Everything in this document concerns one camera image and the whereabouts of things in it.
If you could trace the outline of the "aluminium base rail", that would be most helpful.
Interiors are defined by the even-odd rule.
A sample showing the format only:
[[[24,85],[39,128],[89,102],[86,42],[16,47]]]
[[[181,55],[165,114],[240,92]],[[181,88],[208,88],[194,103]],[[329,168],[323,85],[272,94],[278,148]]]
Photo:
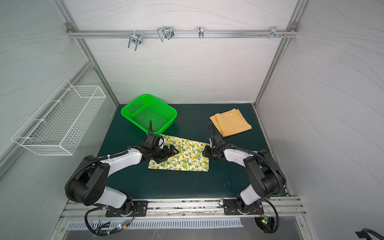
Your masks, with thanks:
[[[219,198],[202,199],[149,199],[148,209],[145,217],[139,219],[161,219],[161,218],[215,218],[215,217],[260,217],[259,215],[234,215],[226,216],[224,209],[219,206]],[[263,202],[264,216],[279,217],[305,217],[306,210],[299,197],[276,197],[269,201],[273,204]]]

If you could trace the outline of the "aluminium top crossbar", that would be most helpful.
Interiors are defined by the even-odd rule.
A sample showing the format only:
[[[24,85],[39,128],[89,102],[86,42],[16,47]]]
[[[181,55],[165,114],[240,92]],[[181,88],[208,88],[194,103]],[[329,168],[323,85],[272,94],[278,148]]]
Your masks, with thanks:
[[[267,30],[206,30],[204,29],[203,39],[250,39],[262,38],[260,34],[267,34],[271,29]],[[298,32],[288,32],[277,30],[278,33],[284,33],[286,38],[295,38]],[[67,35],[71,39],[128,39],[130,35],[136,32],[142,39],[159,39],[156,30],[145,31],[76,31],[68,32]],[[198,30],[174,30],[174,39],[199,39]]]

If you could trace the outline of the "metal U-bolt clamp middle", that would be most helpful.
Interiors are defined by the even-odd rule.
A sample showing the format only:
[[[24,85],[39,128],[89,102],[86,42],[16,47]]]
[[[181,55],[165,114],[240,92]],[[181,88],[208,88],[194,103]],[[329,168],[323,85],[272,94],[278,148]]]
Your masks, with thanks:
[[[170,26],[159,27],[157,33],[161,42],[165,39],[170,40],[175,35],[173,28]]]

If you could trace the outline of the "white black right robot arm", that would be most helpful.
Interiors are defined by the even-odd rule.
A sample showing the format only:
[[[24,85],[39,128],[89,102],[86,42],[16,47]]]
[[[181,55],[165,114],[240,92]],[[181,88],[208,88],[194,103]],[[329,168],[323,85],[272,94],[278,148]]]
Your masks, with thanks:
[[[247,214],[255,204],[285,194],[286,177],[269,152],[255,152],[227,144],[212,123],[209,123],[209,132],[210,144],[204,148],[203,156],[235,163],[246,169],[250,185],[237,196],[236,205],[240,213]]]

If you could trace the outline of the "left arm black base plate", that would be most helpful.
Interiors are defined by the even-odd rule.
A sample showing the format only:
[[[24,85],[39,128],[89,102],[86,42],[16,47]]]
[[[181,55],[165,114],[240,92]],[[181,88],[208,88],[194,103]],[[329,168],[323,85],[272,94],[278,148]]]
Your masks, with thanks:
[[[106,217],[117,218],[117,217],[145,217],[148,209],[148,201],[132,201],[128,200],[119,209],[108,207],[106,211]]]

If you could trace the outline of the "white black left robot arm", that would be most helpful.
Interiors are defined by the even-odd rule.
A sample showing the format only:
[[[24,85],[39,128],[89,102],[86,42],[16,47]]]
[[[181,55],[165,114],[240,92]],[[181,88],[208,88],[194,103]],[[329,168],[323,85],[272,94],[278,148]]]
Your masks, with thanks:
[[[85,206],[129,209],[129,196],[108,187],[108,178],[125,168],[150,160],[159,164],[178,154],[174,145],[166,145],[165,138],[153,132],[150,121],[150,129],[141,143],[117,154],[85,157],[66,183],[65,194],[69,200]]]

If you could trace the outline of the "lemon print skirt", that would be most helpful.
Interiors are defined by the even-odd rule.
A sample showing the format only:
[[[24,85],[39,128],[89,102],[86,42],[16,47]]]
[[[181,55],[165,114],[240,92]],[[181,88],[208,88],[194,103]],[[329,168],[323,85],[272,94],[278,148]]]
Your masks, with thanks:
[[[162,135],[165,139],[165,145],[173,145],[178,154],[169,157],[166,161],[157,164],[150,160],[148,169],[167,170],[167,171],[187,171],[187,172],[208,172],[209,158],[203,156],[203,150],[209,144],[187,140],[179,137]]]

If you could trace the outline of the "yellow tan skirt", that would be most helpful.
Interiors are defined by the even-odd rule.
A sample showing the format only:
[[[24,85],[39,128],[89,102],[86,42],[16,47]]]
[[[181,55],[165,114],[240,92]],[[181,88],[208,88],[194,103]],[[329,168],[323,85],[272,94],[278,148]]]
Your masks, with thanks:
[[[245,120],[238,109],[215,114],[210,117],[210,120],[223,137],[236,135],[252,129],[252,126]]]

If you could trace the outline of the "white vent strip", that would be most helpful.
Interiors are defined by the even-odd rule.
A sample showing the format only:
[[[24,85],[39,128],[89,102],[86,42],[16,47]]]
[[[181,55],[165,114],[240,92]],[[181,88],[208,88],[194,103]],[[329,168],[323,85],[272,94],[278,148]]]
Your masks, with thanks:
[[[90,226],[96,229],[104,224],[102,230],[112,230],[122,224],[121,220],[95,220],[90,221]],[[197,219],[136,219],[127,229],[222,229],[243,228],[240,218],[197,218]],[[88,230],[84,221],[70,221],[68,231]]]

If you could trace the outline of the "metal U-bolt clamp left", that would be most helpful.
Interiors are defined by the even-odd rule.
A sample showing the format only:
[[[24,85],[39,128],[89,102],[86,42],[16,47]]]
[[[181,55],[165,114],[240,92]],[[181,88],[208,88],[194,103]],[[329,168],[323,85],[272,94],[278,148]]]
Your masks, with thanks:
[[[133,34],[130,35],[129,43],[128,43],[128,48],[131,46],[134,46],[134,50],[136,51],[138,46],[142,43],[142,37],[134,32]]]

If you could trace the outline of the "aluminium corner frame post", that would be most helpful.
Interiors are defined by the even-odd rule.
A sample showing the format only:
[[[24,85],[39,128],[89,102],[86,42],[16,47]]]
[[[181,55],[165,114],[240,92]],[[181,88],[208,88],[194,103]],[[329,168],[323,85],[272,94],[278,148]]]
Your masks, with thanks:
[[[297,1],[297,4],[294,8],[294,11],[293,11],[291,18],[288,22],[288,25],[286,27],[286,30],[288,32],[297,31],[300,17],[304,11],[304,8],[305,8],[307,2],[308,2],[307,0]],[[256,101],[254,103],[255,108],[257,108],[258,105],[260,104],[262,97],[263,97],[263,94],[264,94],[265,90],[267,89],[267,86],[268,86],[270,80],[272,79],[273,74],[274,74],[275,70],[277,69],[277,66],[278,66],[289,42],[290,42],[290,38],[282,38],[282,40],[280,41],[278,48],[277,48],[277,51],[275,53],[275,56],[273,58],[273,61],[270,65],[270,68],[267,72],[267,75],[265,76],[263,84],[261,85],[260,91],[259,91],[258,96],[256,98]]]

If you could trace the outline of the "metal bolt bracket right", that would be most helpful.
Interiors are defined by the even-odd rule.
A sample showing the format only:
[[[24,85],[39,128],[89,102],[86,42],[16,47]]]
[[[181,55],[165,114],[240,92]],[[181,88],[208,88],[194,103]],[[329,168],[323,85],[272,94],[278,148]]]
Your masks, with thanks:
[[[269,33],[267,33],[267,34],[260,34],[260,36],[262,38],[269,38],[269,39],[274,39],[274,38],[281,39],[281,38],[286,38],[287,37],[287,35],[284,34],[284,33],[278,33],[276,27],[272,27]]]

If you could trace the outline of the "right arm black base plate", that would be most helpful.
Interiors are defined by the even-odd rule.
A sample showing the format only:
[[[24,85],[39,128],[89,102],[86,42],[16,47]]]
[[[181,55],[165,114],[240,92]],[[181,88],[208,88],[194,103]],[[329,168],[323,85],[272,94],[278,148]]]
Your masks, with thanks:
[[[241,198],[236,199],[220,199],[219,206],[224,209],[226,216],[234,215],[264,215],[263,206],[257,202],[246,205]]]

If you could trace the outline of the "left rear frame post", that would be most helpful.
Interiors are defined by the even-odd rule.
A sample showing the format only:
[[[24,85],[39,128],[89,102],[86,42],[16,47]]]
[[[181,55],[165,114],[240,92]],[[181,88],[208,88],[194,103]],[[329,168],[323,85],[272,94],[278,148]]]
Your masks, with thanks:
[[[72,14],[70,13],[65,1],[62,0],[53,0],[53,3],[57,7],[60,15],[64,19],[64,22],[66,25],[69,25],[67,27],[67,30],[73,30],[74,32],[79,31],[79,27],[77,23],[75,22],[75,19],[73,18]],[[96,72],[96,75],[99,77],[102,85],[106,89],[106,92],[108,96],[111,98],[112,102],[116,107],[120,105],[114,91],[112,90],[110,84],[108,83],[104,73],[102,72],[98,62],[96,61],[96,58],[94,54],[91,52],[91,49],[89,48],[86,40],[84,39],[75,39],[79,47],[81,48],[83,54],[87,58],[89,62],[91,62],[94,65],[94,70]]]

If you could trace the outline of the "green plastic basket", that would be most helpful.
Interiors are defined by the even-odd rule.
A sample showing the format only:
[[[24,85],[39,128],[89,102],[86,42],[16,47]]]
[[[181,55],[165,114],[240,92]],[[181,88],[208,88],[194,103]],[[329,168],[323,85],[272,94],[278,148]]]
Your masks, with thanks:
[[[161,135],[174,123],[178,112],[156,97],[145,94],[125,105],[121,115],[144,132],[152,128],[155,134]]]

